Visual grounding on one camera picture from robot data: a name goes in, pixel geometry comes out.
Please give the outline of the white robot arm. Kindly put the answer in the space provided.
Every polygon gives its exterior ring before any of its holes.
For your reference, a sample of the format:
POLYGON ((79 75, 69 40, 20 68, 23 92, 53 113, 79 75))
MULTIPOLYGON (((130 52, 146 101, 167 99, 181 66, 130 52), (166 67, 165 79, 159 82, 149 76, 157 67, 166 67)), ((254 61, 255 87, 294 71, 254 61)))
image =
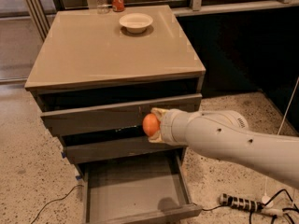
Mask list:
POLYGON ((299 138, 252 132, 237 112, 153 108, 142 127, 151 143, 186 146, 299 188, 299 138))

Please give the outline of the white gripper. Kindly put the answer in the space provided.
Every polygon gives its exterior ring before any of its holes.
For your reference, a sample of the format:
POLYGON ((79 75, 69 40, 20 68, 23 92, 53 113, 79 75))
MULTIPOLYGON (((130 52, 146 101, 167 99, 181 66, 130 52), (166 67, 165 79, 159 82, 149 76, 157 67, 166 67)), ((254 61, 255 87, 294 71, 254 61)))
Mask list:
POLYGON ((178 109, 163 109, 153 107, 150 111, 160 123, 160 131, 148 138, 150 143, 166 143, 170 146, 185 146, 183 137, 184 126, 176 124, 180 115, 186 120, 186 112, 178 109))

